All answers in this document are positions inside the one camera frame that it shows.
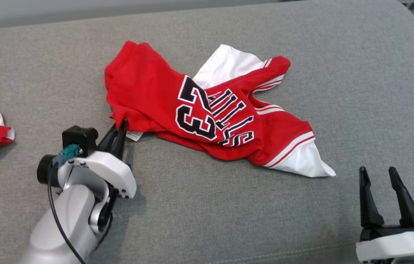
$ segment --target red and white stripe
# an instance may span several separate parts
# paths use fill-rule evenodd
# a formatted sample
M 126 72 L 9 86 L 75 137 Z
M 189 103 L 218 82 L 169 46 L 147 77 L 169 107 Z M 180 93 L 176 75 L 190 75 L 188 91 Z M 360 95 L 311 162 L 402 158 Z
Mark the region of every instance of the red and white stripe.
M 262 108 L 255 107 L 254 109 L 256 110 L 258 115 L 265 115 L 265 114 L 269 114 L 272 112 L 278 112 L 278 111 L 285 112 L 285 110 L 283 110 L 282 107 L 275 105 L 275 104 L 270 104 Z
M 276 157 L 274 157 L 270 162 L 264 165 L 264 167 L 268 167 L 269 169 L 274 169 L 277 167 L 283 160 L 286 160 L 298 147 L 307 144 L 308 142 L 312 142 L 315 140 L 315 136 L 313 132 L 308 132 L 300 137 L 294 139 L 290 144 L 284 148 Z
M 282 79 L 284 78 L 284 74 L 277 76 L 275 78 L 273 78 L 272 80 L 269 80 L 267 82 L 264 82 L 260 85 L 258 85 L 254 90 L 268 90 L 276 85 L 278 85 L 279 83 L 282 82 Z
M 270 62 L 272 62 L 272 59 L 266 60 L 264 62 L 264 66 L 263 67 L 268 67 L 270 65 Z

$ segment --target red basketball jersey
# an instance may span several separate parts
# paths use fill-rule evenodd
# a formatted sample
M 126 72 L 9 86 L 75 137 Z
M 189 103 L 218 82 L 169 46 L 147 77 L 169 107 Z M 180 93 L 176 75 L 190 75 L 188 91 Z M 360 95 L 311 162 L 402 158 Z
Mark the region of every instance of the red basketball jersey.
M 279 84 L 289 66 L 282 56 L 262 62 L 221 45 L 192 80 L 147 43 L 128 41 L 106 68 L 107 101 L 117 125 L 127 118 L 130 131 L 155 132 L 223 160 L 247 158 L 310 177 L 334 176 L 317 150 L 301 155 L 305 171 L 290 168 L 286 161 L 299 148 L 316 149 L 311 126 L 254 97 Z

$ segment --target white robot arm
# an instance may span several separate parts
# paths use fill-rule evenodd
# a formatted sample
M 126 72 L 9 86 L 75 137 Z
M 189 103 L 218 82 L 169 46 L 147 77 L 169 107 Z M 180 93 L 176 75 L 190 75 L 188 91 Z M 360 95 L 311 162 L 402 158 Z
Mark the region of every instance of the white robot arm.
M 395 167 L 390 167 L 390 180 L 398 197 L 400 225 L 384 225 L 383 217 L 370 192 L 370 179 L 365 167 L 360 168 L 360 210 L 363 230 L 355 244 L 358 260 L 372 264 L 414 264 L 414 201 Z
M 125 121 L 119 133 L 114 125 L 98 146 L 94 128 L 71 127 L 62 133 L 64 151 L 41 159 L 39 182 L 62 192 L 33 229 L 22 264 L 84 263 L 102 241 L 116 198 L 133 198 L 137 190 L 130 165 L 121 161 L 126 127 Z

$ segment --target gray sofa cushion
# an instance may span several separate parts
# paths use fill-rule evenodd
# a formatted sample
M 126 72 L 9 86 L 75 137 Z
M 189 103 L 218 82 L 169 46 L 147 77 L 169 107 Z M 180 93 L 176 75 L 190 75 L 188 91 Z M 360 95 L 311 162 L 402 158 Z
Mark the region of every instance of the gray sofa cushion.
M 49 208 L 36 180 L 72 125 L 112 125 L 104 67 L 126 40 L 146 41 L 193 76 L 225 43 L 284 55 L 281 85 L 258 95 L 314 128 L 336 177 L 310 179 L 224 162 L 144 135 L 127 142 L 138 193 L 117 201 L 89 263 L 351 263 L 358 168 L 380 213 L 399 219 L 396 166 L 414 199 L 414 17 L 396 1 L 292 2 L 130 15 L 0 29 L 0 112 L 16 140 L 0 150 L 0 263 L 16 262 Z

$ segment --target clothing label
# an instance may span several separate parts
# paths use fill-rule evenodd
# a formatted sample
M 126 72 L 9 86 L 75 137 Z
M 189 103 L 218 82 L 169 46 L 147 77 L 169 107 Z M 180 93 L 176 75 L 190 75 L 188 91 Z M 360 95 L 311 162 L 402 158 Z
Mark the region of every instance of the clothing label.
M 135 142 L 137 142 L 143 135 L 143 132 L 137 132 L 137 131 L 127 131 L 125 136 Z

